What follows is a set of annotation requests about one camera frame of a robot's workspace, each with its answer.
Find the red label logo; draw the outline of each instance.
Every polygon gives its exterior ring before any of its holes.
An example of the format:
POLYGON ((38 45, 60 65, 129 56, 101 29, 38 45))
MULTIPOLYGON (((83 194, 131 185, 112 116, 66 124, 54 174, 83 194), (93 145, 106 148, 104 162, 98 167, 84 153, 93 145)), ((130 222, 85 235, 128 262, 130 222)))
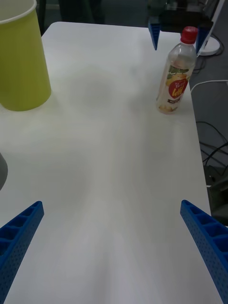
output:
POLYGON ((186 86, 188 84, 187 79, 176 80, 172 82, 169 86, 169 93, 172 98, 177 98, 184 93, 186 86))

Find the gray object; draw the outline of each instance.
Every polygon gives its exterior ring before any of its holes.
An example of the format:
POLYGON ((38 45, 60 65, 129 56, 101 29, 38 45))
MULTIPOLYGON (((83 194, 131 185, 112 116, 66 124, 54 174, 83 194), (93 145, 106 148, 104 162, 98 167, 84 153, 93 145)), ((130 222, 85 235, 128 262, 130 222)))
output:
POLYGON ((3 156, 0 154, 0 190, 3 187, 8 174, 7 163, 4 160, 3 156))
POLYGON ((228 176, 207 188, 212 217, 228 226, 228 176))

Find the white cable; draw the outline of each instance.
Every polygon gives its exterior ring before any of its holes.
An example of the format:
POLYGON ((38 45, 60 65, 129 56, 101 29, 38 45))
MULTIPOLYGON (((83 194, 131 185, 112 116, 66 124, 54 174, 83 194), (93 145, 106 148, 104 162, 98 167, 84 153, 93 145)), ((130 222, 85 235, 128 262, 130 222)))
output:
POLYGON ((191 89, 191 92, 194 90, 194 88, 196 86, 202 85, 202 84, 206 84, 208 82, 228 82, 228 80, 208 80, 208 81, 203 81, 203 82, 199 82, 198 84, 194 85, 193 88, 191 89))

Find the bottle label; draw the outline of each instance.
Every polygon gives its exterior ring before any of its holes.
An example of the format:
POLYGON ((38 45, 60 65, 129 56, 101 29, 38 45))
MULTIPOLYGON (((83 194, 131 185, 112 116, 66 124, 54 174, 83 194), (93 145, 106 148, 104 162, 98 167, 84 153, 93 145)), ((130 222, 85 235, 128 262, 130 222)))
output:
POLYGON ((170 66, 165 78, 165 85, 158 96, 158 107, 165 112, 177 109, 186 86, 189 82, 192 69, 181 69, 170 66))

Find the red bottle cap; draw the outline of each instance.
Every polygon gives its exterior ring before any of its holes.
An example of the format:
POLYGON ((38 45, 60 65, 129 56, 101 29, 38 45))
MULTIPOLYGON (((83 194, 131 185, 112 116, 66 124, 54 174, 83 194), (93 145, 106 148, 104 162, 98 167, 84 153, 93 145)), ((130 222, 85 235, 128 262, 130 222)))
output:
POLYGON ((196 41, 198 30, 195 27, 185 27, 182 31, 181 42, 193 44, 196 41))

